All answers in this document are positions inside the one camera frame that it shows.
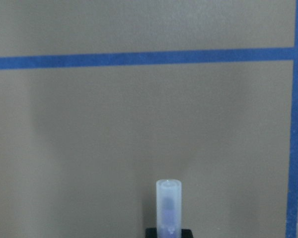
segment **horizontal blue tape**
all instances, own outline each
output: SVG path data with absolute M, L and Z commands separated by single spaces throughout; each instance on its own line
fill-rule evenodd
M 0 57 L 0 69 L 293 60 L 293 48 Z

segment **blue tape line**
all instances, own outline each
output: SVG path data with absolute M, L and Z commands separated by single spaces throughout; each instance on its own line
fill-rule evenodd
M 0 57 L 0 69 L 293 60 L 294 48 Z
M 288 199 L 286 238 L 297 237 L 298 222 L 298 0 L 296 3 L 295 58 L 292 91 L 290 160 L 288 177 Z

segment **plastic vial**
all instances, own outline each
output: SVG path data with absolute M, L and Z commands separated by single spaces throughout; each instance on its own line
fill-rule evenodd
M 181 182 L 161 179 L 156 183 L 157 237 L 181 238 Z

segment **black stand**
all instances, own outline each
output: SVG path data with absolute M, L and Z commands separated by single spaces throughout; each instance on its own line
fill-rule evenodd
M 157 238 L 157 229 L 156 228 L 147 228 L 146 229 L 146 238 Z M 181 230 L 181 238 L 193 238 L 192 231 L 189 229 Z

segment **small container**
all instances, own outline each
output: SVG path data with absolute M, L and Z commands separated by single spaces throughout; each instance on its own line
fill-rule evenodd
M 156 182 L 158 238 L 181 238 L 181 188 L 176 179 Z

